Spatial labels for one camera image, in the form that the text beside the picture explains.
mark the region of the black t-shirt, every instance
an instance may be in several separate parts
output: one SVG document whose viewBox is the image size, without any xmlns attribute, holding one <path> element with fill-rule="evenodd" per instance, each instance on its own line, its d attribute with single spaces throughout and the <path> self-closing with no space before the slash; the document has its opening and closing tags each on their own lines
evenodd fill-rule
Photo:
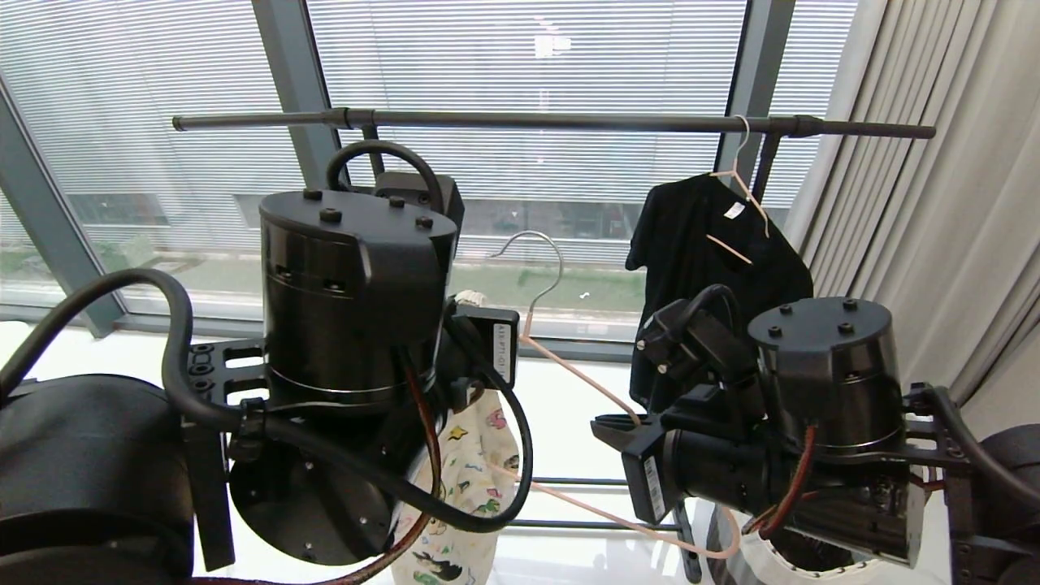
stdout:
<svg viewBox="0 0 1040 585">
<path fill-rule="evenodd" d="M 647 268 L 641 324 L 672 301 L 693 299 L 710 284 L 725 284 L 733 290 L 746 322 L 777 305 L 812 297 L 812 276 L 805 263 L 773 222 L 769 233 L 765 237 L 758 210 L 710 175 L 653 187 L 625 261 L 630 271 Z M 708 234 L 752 264 L 709 240 Z M 725 320 L 724 309 L 714 305 L 708 309 Z M 747 331 L 740 334 L 752 347 Z M 677 382 L 658 374 L 633 350 L 628 390 L 632 400 L 650 412 L 659 412 L 681 391 Z"/>
</svg>

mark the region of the hanger hook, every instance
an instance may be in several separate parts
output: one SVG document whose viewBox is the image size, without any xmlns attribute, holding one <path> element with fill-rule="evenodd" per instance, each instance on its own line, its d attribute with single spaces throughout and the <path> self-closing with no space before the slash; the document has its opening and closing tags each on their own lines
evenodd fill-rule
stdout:
<svg viewBox="0 0 1040 585">
<path fill-rule="evenodd" d="M 733 115 L 733 118 L 739 118 L 740 122 L 744 122 L 744 138 L 740 139 L 740 146 L 736 147 L 736 152 L 733 154 L 733 172 L 736 173 L 736 163 L 740 160 L 740 151 L 744 150 L 744 147 L 748 144 L 748 139 L 751 138 L 751 123 L 739 113 Z"/>
<path fill-rule="evenodd" d="M 553 241 L 551 237 L 549 237 L 548 235 L 546 235 L 546 234 L 544 234 L 544 233 L 542 233 L 540 231 L 536 231 L 536 230 L 523 230 L 523 231 L 518 231 L 515 234 L 513 234 L 512 236 L 510 236 L 510 238 L 505 240 L 505 244 L 502 244 L 502 247 L 498 250 L 498 252 L 495 252 L 494 254 L 489 254 L 488 257 L 489 258 L 497 258 L 498 256 L 501 256 L 502 254 L 505 253 L 505 250 L 510 247 L 511 244 L 513 244 L 514 240 L 516 240 L 516 239 L 518 239 L 520 237 L 523 237 L 525 235 L 530 235 L 530 236 L 535 236 L 535 237 L 544 239 L 549 246 L 552 247 L 552 251 L 556 253 L 556 259 L 558 260 L 558 268 L 556 270 L 556 280 L 552 281 L 552 284 L 550 284 L 548 288 L 546 288 L 545 290 L 542 290 L 541 292 L 539 292 L 538 295 L 536 295 L 535 298 L 530 302 L 530 306 L 527 308 L 527 315 L 528 315 L 527 320 L 529 322 L 530 321 L 530 315 L 535 313 L 535 305 L 538 304 L 538 301 L 542 297 L 545 297 L 546 295 L 548 295 L 553 288 L 555 288 L 556 285 L 560 284 L 560 281 L 563 280 L 563 278 L 564 278 L 564 254 L 563 254 L 563 252 L 560 251 L 560 247 L 556 246 L 556 243 Z"/>
</svg>

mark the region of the white label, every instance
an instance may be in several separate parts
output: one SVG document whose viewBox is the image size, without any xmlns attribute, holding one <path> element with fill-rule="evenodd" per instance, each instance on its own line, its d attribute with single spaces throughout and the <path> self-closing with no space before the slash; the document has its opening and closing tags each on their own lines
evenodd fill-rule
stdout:
<svg viewBox="0 0 1040 585">
<path fill-rule="evenodd" d="M 495 346 L 492 354 L 495 372 L 498 372 L 498 375 L 506 382 L 513 381 L 513 336 L 510 335 L 512 332 L 512 327 L 500 323 L 496 323 L 492 331 Z"/>
<path fill-rule="evenodd" d="M 665 515 L 665 495 L 660 492 L 660 479 L 657 477 L 657 459 L 648 458 L 643 462 L 647 474 L 647 487 L 650 489 L 650 504 L 653 506 L 654 519 Z"/>
<path fill-rule="evenodd" d="M 727 220 L 732 220 L 733 218 L 739 215 L 742 211 L 744 211 L 744 204 L 736 202 L 733 203 L 733 206 L 729 208 L 729 211 L 726 211 L 723 215 L 725 215 Z"/>
</svg>

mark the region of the clothes rack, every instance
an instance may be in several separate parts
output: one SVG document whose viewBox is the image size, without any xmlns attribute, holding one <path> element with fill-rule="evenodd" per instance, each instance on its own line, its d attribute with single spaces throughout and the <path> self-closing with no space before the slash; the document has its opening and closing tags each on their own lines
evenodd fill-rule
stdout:
<svg viewBox="0 0 1040 585">
<path fill-rule="evenodd" d="M 763 134 L 759 152 L 758 172 L 752 185 L 752 196 L 759 202 L 765 193 L 773 161 L 784 137 L 799 138 L 821 134 L 844 136 L 879 136 L 892 138 L 931 138 L 933 126 L 882 124 L 872 122 L 837 122 L 813 116 L 771 116 L 748 118 L 745 121 L 728 117 L 693 116 L 632 116 L 590 113 L 521 113 L 521 112 L 454 112 L 454 111 L 399 111 L 354 107 L 337 107 L 317 112 L 244 113 L 218 116 L 177 116 L 173 126 L 178 131 L 210 128 L 249 128 L 262 126 L 326 125 L 332 128 L 362 131 L 366 139 L 378 139 L 383 127 L 435 127 L 435 128 L 527 128 L 540 130 L 621 130 L 627 132 L 751 132 Z M 385 172 L 383 157 L 370 155 L 373 175 Z M 625 486 L 623 480 L 586 478 L 536 478 L 544 484 L 583 485 L 596 487 Z M 673 512 L 671 525 L 654 527 L 675 531 L 679 538 L 693 543 L 693 530 L 685 507 L 680 505 Z M 612 523 L 570 520 L 516 520 L 512 526 L 526 528 L 552 528 L 569 530 L 615 530 Z M 691 583 L 700 583 L 701 566 L 697 555 L 681 551 L 683 568 Z"/>
</svg>

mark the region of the white floor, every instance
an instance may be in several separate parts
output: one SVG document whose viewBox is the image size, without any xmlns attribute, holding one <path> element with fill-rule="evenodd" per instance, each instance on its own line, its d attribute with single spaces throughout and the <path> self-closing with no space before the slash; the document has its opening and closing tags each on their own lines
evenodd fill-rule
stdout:
<svg viewBox="0 0 1040 585">
<path fill-rule="evenodd" d="M 0 360 L 6 360 L 29 327 L 20 323 L 0 324 Z M 82 330 L 62 333 L 51 346 L 30 377 L 55 378 L 84 373 L 123 374 L 159 384 L 159 358 L 164 337 L 139 333 L 118 333 L 94 340 Z M 581 368 L 603 385 L 627 393 L 628 372 L 622 365 L 582 364 Z M 597 414 L 614 412 L 617 407 L 600 397 L 563 368 L 544 360 L 522 360 L 518 366 L 517 392 L 530 421 L 535 442 L 535 468 L 538 476 L 624 478 L 617 453 L 596 440 L 589 422 Z M 575 498 L 634 519 L 624 490 L 569 490 Z M 811 582 L 853 583 L 947 583 L 948 567 L 944 508 L 939 498 L 930 504 L 925 544 L 917 570 L 887 564 L 862 580 L 850 576 L 812 579 Z M 707 531 L 710 505 L 690 500 L 687 509 L 695 518 L 695 531 Z M 550 497 L 531 492 L 524 518 L 598 520 L 583 510 Z M 238 563 L 215 575 L 263 579 L 284 583 L 311 583 L 347 573 L 341 567 L 322 567 L 297 561 L 271 549 L 237 520 L 235 544 Z M 197 567 L 201 554 L 197 553 Z M 802 583 L 804 574 L 784 577 L 778 583 Z M 373 579 L 373 584 L 392 583 L 389 571 Z M 530 583 L 639 583 L 657 585 L 686 583 L 678 551 L 633 533 L 588 531 L 545 531 L 509 529 L 498 542 L 490 583 L 519 585 Z M 704 583 L 710 584 L 705 570 Z"/>
</svg>

